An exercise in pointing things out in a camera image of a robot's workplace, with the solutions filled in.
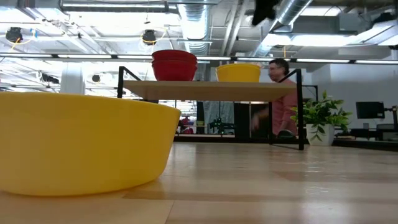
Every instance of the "bowl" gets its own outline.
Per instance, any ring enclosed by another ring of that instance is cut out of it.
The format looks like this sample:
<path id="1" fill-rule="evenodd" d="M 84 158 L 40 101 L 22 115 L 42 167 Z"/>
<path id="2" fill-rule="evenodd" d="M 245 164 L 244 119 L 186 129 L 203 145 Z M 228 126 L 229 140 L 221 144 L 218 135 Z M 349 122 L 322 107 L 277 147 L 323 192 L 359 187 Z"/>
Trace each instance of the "bowl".
<path id="1" fill-rule="evenodd" d="M 196 64 L 183 60 L 164 60 L 152 62 L 158 81 L 192 81 L 197 70 Z"/>
<path id="2" fill-rule="evenodd" d="M 155 61 L 184 60 L 194 64 L 197 63 L 197 58 L 195 55 L 182 50 L 158 50 L 152 54 L 152 58 Z"/>
<path id="3" fill-rule="evenodd" d="M 219 82 L 259 82 L 261 68 L 257 65 L 234 63 L 216 69 Z"/>
<path id="4" fill-rule="evenodd" d="M 0 93 L 0 101 L 0 190 L 22 195 L 150 182 L 165 169 L 180 118 L 168 106 L 98 96 Z"/>

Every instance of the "computer monitor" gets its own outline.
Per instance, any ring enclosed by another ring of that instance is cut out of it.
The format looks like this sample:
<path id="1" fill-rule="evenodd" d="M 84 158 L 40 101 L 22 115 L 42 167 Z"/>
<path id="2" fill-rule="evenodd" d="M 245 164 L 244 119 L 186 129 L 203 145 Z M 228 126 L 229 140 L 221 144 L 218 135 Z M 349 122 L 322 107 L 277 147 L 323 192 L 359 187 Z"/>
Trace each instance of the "computer monitor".
<path id="1" fill-rule="evenodd" d="M 356 102 L 356 116 L 358 119 L 384 119 L 384 103 Z"/>

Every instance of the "pink shirt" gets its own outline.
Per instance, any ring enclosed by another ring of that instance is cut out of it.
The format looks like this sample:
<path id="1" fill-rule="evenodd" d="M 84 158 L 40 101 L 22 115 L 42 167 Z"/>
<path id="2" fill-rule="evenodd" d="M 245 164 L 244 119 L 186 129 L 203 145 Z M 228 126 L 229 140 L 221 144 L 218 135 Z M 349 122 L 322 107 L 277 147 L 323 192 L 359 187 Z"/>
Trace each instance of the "pink shirt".
<path id="1" fill-rule="evenodd" d="M 283 83 L 295 85 L 295 83 L 289 79 L 286 79 Z M 288 122 L 285 128 L 286 130 L 297 135 L 296 123 L 290 118 L 295 115 L 295 112 L 291 110 L 294 106 L 297 106 L 296 91 L 272 102 L 272 132 L 275 135 L 278 135 L 279 131 L 281 131 L 280 126 L 282 125 L 282 121 Z"/>

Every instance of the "stacked red bowls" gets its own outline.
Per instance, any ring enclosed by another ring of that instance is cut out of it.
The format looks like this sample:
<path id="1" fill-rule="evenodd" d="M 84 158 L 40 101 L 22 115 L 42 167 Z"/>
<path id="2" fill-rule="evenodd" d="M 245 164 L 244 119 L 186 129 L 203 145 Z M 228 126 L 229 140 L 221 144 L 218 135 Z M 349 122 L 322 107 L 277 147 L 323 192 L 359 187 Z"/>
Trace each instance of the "stacked red bowls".
<path id="1" fill-rule="evenodd" d="M 192 81 L 197 58 L 182 50 L 159 50 L 152 54 L 152 68 L 158 81 Z"/>

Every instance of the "wooden shelf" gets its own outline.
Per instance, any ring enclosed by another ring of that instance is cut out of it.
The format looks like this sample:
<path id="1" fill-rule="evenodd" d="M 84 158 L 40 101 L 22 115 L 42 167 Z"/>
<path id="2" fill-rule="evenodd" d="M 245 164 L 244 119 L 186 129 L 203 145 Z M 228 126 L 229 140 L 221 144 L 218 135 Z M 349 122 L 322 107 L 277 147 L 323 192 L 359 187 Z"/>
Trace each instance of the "wooden shelf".
<path id="1" fill-rule="evenodd" d="M 146 100 L 274 101 L 296 90 L 285 83 L 124 81 Z"/>

